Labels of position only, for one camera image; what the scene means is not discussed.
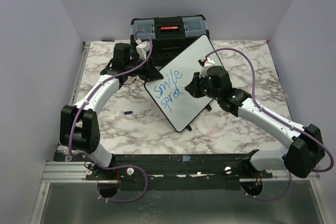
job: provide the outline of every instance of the gray floor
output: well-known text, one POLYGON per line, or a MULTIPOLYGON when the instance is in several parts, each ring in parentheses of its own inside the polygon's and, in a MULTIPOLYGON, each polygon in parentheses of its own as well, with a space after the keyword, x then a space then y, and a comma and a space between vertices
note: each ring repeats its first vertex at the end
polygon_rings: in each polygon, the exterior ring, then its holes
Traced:
MULTIPOLYGON (((272 197, 287 182, 268 182, 262 195, 272 197)), ((137 192, 118 193, 120 198, 137 192)), ((322 223, 309 181, 293 182, 289 195, 261 202, 241 191, 149 191, 132 203, 98 200, 95 184, 53 184, 45 207, 45 224, 129 223, 322 223)))

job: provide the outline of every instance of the toolbox lid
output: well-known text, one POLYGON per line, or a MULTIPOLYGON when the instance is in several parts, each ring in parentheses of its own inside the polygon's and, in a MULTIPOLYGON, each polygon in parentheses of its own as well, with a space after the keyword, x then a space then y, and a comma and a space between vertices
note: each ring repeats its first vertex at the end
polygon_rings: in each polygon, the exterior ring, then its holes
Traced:
POLYGON ((207 22, 201 16, 184 17, 182 21, 186 37, 200 36, 206 34, 206 30, 208 30, 207 22))
MULTIPOLYGON (((135 32, 139 29, 145 30, 152 39, 155 39, 153 19, 135 20, 134 24, 131 25, 131 35, 135 35, 135 32)), ((139 32, 137 34, 137 37, 139 39, 148 39, 147 35, 144 34, 143 32, 139 32)))

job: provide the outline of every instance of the white board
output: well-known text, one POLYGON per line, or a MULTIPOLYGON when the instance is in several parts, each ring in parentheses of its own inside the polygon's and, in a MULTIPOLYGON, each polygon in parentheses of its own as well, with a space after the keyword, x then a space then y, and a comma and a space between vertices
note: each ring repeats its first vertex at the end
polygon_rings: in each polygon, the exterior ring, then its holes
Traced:
MULTIPOLYGON (((146 91, 178 132, 183 131, 212 101, 208 97, 194 98, 184 87, 192 81, 194 72, 202 69, 198 60, 213 50, 207 36, 202 35, 160 70, 162 80, 145 83, 146 91)), ((211 58, 216 65, 222 66, 216 53, 211 58)))

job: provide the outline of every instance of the marble surface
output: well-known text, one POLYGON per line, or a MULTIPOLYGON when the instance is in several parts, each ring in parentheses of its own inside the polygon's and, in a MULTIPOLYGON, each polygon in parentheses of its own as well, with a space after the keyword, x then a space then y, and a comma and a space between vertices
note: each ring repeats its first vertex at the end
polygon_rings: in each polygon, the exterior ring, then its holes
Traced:
MULTIPOLYGON (((80 84, 77 101, 99 78, 100 71, 113 57, 117 42, 92 42, 80 84)), ((266 41, 212 41, 214 48, 233 47, 244 52, 256 69, 256 96, 266 107, 289 118, 285 96, 266 41)), ((252 75, 247 62, 232 51, 219 57, 234 87, 251 93, 252 75)), ((191 132, 175 132, 145 91, 143 81, 124 85, 99 114, 102 145, 117 154, 210 154, 247 153, 253 149, 274 150, 281 144, 252 123, 222 111, 211 102, 212 111, 203 111, 191 123, 191 132), (124 115, 124 111, 133 114, 124 115)))

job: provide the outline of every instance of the black box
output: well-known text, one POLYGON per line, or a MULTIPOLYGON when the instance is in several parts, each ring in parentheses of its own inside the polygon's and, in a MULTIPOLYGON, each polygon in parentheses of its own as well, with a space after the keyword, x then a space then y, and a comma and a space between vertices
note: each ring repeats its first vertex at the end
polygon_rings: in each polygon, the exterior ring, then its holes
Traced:
MULTIPOLYGON (((201 35, 206 34, 210 39, 208 25, 203 15, 135 18, 131 22, 131 45, 133 47, 137 46, 134 34, 139 29, 145 30, 152 38, 152 59, 157 67, 174 59, 201 35)), ((137 37, 148 41, 144 33, 138 33, 137 37)))

